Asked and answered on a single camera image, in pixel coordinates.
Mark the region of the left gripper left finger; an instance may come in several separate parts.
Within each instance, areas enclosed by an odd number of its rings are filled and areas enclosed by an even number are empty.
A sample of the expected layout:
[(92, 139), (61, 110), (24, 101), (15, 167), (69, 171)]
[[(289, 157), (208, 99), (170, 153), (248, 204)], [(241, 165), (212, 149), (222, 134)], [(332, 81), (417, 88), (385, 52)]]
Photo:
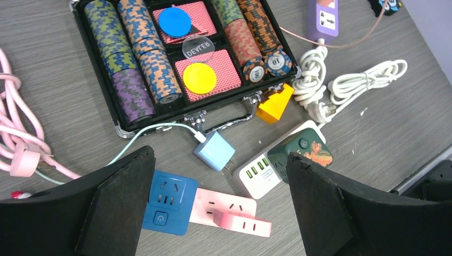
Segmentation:
[(1, 201), (1, 255), (135, 255), (155, 154), (144, 146), (79, 179)]

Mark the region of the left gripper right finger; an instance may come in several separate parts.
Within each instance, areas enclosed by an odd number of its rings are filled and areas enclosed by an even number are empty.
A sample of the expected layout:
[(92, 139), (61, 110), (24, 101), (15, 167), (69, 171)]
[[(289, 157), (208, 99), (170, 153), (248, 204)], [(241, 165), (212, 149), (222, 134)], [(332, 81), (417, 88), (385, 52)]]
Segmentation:
[(451, 255), (451, 161), (403, 193), (370, 187), (296, 153), (288, 183), (307, 255)]

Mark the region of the blue cube socket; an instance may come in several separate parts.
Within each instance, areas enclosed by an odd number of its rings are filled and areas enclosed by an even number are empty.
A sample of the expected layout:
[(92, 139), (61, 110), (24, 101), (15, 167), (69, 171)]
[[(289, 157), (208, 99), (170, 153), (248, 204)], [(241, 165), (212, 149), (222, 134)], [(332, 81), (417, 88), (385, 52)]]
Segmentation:
[(151, 183), (142, 228), (183, 236), (189, 225), (198, 182), (156, 170)]

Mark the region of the dark green cube adapter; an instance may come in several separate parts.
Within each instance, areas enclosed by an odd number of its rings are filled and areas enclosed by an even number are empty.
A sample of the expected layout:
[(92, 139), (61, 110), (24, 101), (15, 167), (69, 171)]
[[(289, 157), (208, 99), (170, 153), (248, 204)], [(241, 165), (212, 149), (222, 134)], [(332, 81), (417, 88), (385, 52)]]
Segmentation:
[(288, 183), (287, 159), (290, 153), (300, 154), (317, 164), (328, 167), (334, 158), (317, 131), (306, 128), (296, 132), (271, 148), (267, 157), (284, 183)]

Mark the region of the pink square adapter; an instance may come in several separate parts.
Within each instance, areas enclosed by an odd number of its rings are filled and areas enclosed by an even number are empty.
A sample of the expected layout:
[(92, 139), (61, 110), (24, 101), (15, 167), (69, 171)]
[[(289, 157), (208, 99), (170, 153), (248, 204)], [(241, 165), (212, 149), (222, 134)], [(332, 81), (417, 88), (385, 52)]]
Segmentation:
[(226, 230), (261, 237), (270, 237), (272, 223), (251, 215), (214, 210), (213, 222)]

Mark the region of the light blue usb charger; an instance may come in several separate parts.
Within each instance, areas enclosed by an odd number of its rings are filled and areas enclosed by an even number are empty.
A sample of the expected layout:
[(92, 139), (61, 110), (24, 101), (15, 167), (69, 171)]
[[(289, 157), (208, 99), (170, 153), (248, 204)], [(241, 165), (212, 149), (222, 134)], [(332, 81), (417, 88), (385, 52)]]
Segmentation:
[(206, 134), (206, 141), (200, 143), (193, 153), (212, 170), (222, 171), (235, 154), (235, 149), (217, 131)]

